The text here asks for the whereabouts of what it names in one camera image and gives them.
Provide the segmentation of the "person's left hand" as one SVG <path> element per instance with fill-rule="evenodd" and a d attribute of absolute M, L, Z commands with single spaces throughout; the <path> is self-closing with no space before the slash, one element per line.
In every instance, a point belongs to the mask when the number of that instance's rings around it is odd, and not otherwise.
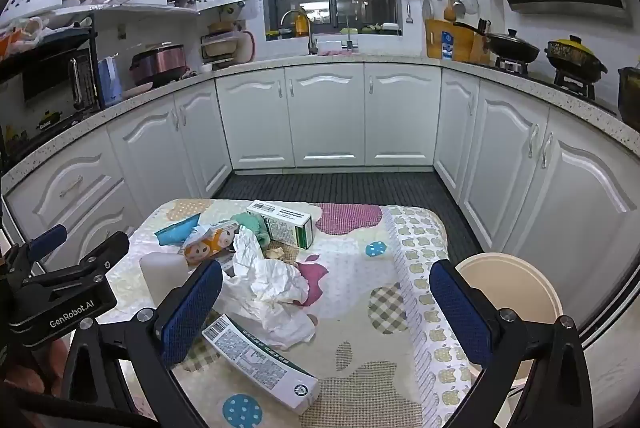
<path fill-rule="evenodd" d="M 59 396 L 68 356 L 65 340 L 56 339 L 32 356 L 34 359 L 26 366 L 14 364 L 9 367 L 4 382 L 33 393 Z"/>

